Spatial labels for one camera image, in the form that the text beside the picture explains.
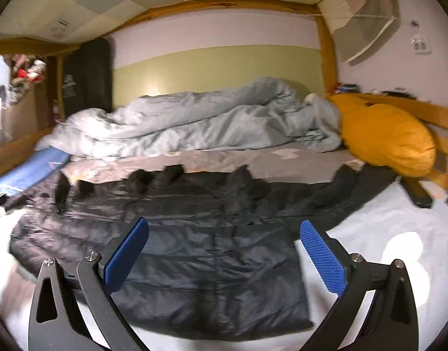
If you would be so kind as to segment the black puffer jacket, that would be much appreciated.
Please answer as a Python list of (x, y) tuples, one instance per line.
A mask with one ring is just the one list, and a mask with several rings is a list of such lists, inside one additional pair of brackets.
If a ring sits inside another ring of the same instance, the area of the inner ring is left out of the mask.
[(126, 319), (180, 338), (248, 341), (312, 325), (295, 241), (308, 220), (330, 230), (396, 180), (387, 167), (341, 166), (330, 182), (269, 182), (246, 167), (137, 170), (71, 184), (58, 173), (23, 194), (10, 252), (30, 273), (100, 251), (134, 218), (149, 239), (114, 301)]

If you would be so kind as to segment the blue patterned pillow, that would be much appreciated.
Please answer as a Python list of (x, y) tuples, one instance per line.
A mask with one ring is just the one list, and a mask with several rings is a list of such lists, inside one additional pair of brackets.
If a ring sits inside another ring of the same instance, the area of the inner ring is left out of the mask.
[(0, 177), (0, 192), (8, 197), (15, 196), (61, 169), (70, 158), (70, 154), (54, 147), (37, 151), (27, 161)]

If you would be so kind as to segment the mustard yellow pillow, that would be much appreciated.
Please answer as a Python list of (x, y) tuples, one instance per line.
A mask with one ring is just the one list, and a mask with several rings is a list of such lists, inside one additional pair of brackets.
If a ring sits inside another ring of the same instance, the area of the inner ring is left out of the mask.
[(411, 178), (432, 170), (435, 140), (410, 113), (387, 104), (368, 105), (352, 94), (336, 94), (330, 100), (341, 114), (342, 140), (358, 159)]

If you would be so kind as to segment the black hanging garment bag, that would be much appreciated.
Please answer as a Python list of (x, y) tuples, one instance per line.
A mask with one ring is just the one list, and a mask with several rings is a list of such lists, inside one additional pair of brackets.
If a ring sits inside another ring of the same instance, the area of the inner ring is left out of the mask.
[(64, 60), (63, 73), (66, 117), (89, 108), (112, 111), (112, 54), (107, 39), (82, 44)]

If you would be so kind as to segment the light blue rumpled duvet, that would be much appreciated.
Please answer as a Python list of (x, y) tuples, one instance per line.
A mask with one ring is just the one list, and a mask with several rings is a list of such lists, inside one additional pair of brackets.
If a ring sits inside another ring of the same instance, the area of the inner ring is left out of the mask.
[(84, 109), (58, 124), (35, 148), (105, 161), (291, 142), (322, 153), (341, 145), (340, 120), (328, 100), (317, 94), (299, 98), (286, 82), (265, 77), (242, 88), (143, 96), (112, 113)]

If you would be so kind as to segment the checkered hanging cloth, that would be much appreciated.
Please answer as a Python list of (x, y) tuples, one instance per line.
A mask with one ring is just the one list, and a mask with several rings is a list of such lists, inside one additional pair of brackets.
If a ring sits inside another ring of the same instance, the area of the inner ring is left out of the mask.
[(318, 8), (342, 62), (362, 56), (396, 20), (394, 0), (322, 0)]

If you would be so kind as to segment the wooden bunk bed frame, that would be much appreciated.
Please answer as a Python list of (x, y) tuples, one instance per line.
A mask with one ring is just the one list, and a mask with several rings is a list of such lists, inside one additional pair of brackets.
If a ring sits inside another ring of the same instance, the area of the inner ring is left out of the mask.
[[(177, 14), (195, 13), (207, 10), (270, 10), (283, 13), (294, 13), (309, 16), (315, 19), (322, 59), (322, 77), (326, 96), (330, 97), (335, 85), (338, 83), (338, 66), (333, 38), (319, 8), (315, 5), (281, 0), (192, 0), (170, 6), (162, 6), (146, 10), (137, 16), (122, 23), (120, 26), (105, 32), (108, 36), (113, 32), (139, 25), (160, 18)], [(61, 98), (62, 59), (80, 47), (76, 44), (62, 44), (28, 37), (15, 37), (0, 39), (0, 55), (11, 53), (29, 53), (41, 56), (55, 56), (57, 58), (57, 97)], [(448, 108), (432, 105), (430, 103), (402, 99), (392, 96), (376, 94), (359, 94), (358, 97), (369, 103), (393, 105), (415, 115), (418, 119), (448, 131)], [(446, 171), (444, 173), (433, 169), (427, 178), (436, 185), (448, 189), (448, 138), (434, 134), (437, 150), (447, 156)]]

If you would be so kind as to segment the white wall socket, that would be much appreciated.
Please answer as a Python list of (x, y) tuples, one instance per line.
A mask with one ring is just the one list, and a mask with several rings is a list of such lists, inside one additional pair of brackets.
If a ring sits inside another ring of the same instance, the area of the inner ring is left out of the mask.
[(432, 53), (427, 36), (422, 34), (416, 33), (411, 37), (411, 46), (416, 55), (429, 55)]

